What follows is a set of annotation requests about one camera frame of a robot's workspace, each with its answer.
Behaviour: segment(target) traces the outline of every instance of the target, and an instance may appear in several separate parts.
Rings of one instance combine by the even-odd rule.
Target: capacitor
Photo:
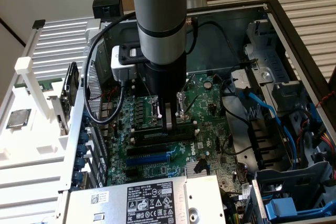
[[[205,81],[203,83],[203,87],[205,90],[211,90],[212,89],[212,83],[210,81]]]
[[[118,127],[116,124],[113,125],[113,133],[114,133],[114,137],[118,138]]]
[[[118,128],[120,131],[122,131],[122,120],[118,121]]]
[[[237,172],[233,171],[232,172],[232,182],[234,183],[236,181],[237,178]]]

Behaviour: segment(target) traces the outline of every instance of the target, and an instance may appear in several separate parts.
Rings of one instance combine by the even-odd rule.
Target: green circuit board
[[[206,89],[204,83],[210,82],[212,87]],[[227,156],[218,151],[218,145],[222,146],[223,141],[228,138],[230,131],[225,116],[220,116],[219,111],[219,84],[213,84],[213,78],[206,74],[193,76],[185,91],[185,105],[197,99],[186,113],[186,117],[178,119],[178,126],[184,125],[187,128],[193,126],[194,121],[199,129],[198,135],[192,141],[182,141],[168,143],[167,149],[174,151],[169,162],[149,165],[139,165],[127,167],[127,150],[134,148],[131,143],[131,125],[136,125],[137,129],[145,130],[161,124],[161,120],[153,120],[152,104],[153,97],[134,97],[129,93],[124,101],[122,113],[116,120],[122,123],[122,129],[118,128],[117,134],[113,131],[113,124],[102,128],[106,138],[110,155],[108,164],[107,185],[121,185],[136,182],[144,179],[156,179],[161,177],[182,176],[186,173],[186,165],[189,162],[197,162],[201,158],[206,158],[209,165],[210,174],[217,175],[219,185],[227,191],[238,191],[240,184],[238,180],[233,181],[232,172],[236,170],[236,162],[233,156]],[[103,104],[104,110],[110,110],[111,104]],[[136,168],[137,178],[126,176],[127,169]]]

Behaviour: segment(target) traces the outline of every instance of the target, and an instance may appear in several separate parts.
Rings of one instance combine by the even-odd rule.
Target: white chip
[[[202,142],[197,143],[197,148],[198,149],[203,149],[203,143]]]
[[[107,118],[107,110],[104,110],[101,112],[101,117],[102,118]]]
[[[107,102],[103,102],[103,104],[101,105],[101,109],[107,110]]]

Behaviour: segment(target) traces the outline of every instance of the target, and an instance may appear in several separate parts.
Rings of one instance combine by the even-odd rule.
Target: white label
[[[249,185],[249,183],[244,183],[244,184],[242,184],[241,185],[242,187],[242,195],[239,195],[239,200],[243,200],[243,199],[247,199],[248,198],[248,196],[250,195],[250,191],[251,191],[251,187],[252,186],[250,186]]]
[[[191,155],[196,155],[196,153],[195,153],[195,145],[194,145],[194,143],[191,143],[190,144],[190,147],[191,147]]]
[[[102,191],[98,194],[91,194],[91,204],[100,204],[109,202],[109,191]]]
[[[160,195],[161,194],[171,194],[172,193],[172,189],[171,188],[162,189],[162,190],[159,190],[159,191],[161,191]]]

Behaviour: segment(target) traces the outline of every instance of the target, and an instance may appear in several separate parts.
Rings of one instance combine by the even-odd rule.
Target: blue plastic tab
[[[308,220],[334,216],[336,214],[336,200],[332,200],[322,208],[296,211],[292,198],[273,199],[265,206],[268,220],[272,223]]]
[[[296,216],[296,208],[292,198],[273,199],[265,206],[268,220]]]

